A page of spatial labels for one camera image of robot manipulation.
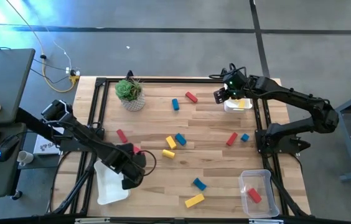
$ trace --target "white pot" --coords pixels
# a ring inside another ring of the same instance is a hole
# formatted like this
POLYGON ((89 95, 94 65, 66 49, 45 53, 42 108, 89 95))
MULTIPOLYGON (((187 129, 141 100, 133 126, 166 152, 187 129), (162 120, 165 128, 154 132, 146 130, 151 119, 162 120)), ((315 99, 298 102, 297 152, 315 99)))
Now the white pot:
POLYGON ((127 101, 127 100, 120 100, 121 104, 126 108, 128 111, 139 111, 145 105, 145 95, 143 92, 139 94, 136 100, 127 101))

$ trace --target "yellow block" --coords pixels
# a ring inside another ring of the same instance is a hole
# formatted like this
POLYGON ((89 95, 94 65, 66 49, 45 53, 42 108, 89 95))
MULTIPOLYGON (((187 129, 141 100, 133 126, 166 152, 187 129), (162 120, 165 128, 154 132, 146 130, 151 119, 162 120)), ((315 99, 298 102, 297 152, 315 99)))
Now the yellow block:
POLYGON ((205 197, 203 197, 202 194, 198 194, 198 195, 194 196, 193 198, 186 200, 185 205, 187 206, 187 208, 189 208, 189 207, 191 207, 191 206, 193 206, 193 205, 195 205, 203 200, 205 200, 205 197))
POLYGON ((239 105, 238 105, 239 108, 244 108, 245 107, 245 100, 244 99, 240 99, 239 100, 239 105))
POLYGON ((169 146, 171 149, 175 149, 177 147, 176 143, 174 142, 173 138, 171 136, 166 138, 167 143, 169 143, 169 146))
POLYGON ((174 153, 174 152, 171 152, 171 151, 168 151, 168 150, 163 149, 163 151, 162 151, 162 155, 163 155, 163 156, 166 156, 166 157, 168 157, 168 158, 170 158, 170 159, 173 159, 173 158, 174 158, 174 156, 175 156, 175 153, 174 153))

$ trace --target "white cup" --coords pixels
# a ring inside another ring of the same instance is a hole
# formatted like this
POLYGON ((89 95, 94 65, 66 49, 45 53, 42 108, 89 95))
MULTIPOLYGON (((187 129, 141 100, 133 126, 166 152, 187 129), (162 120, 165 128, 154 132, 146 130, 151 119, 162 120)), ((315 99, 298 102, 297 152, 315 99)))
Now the white cup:
POLYGON ((19 162, 20 166, 25 166, 28 163, 31 163, 33 161, 33 154, 26 152, 26 151, 20 151, 18 153, 18 158, 16 161, 19 162))

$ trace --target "gray floor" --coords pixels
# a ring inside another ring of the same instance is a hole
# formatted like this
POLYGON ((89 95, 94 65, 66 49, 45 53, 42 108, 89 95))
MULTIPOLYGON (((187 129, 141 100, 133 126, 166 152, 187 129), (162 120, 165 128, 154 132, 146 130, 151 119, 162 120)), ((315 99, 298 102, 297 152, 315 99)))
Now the gray floor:
MULTIPOLYGON (((170 27, 252 29, 248 0, 79 0, 12 1, 32 25, 70 27, 170 27)), ((256 0, 263 29, 351 30, 351 0, 256 0)), ((0 1, 0 23, 23 24, 5 2, 0 1)), ((67 67, 67 58, 51 39, 38 32, 49 63, 67 67)), ((51 32, 72 58, 82 75, 207 76, 234 62, 248 72, 262 75, 254 34, 105 33, 51 32)), ((351 35, 263 35, 271 77, 284 86, 328 98, 334 107, 351 98, 351 35)), ((0 30, 0 46, 40 47, 31 32, 0 30)), ((41 71, 38 63, 33 68, 41 71)), ((47 69, 58 80, 63 71, 47 69)), ((66 89, 68 81, 56 84, 66 89)), ((30 73, 21 106, 35 116, 54 99, 72 102, 75 90, 52 91, 44 80, 30 73)), ((307 113, 288 107, 292 121, 307 113)), ((312 147, 301 156, 312 214, 321 218, 351 220, 351 182, 339 175, 351 171, 351 162, 339 130, 332 134, 302 134, 312 147)), ((26 147, 33 147, 30 136, 26 147)), ((0 198, 0 218, 43 214, 53 169, 22 171, 20 200, 0 198)))

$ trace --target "computer mouse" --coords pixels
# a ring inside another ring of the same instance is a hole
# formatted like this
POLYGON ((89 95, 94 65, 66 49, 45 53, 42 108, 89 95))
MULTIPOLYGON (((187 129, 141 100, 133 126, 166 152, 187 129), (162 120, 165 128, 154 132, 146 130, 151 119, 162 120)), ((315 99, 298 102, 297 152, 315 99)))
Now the computer mouse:
POLYGON ((17 136, 11 136, 0 144, 0 162, 5 162, 11 157, 18 142, 17 136))

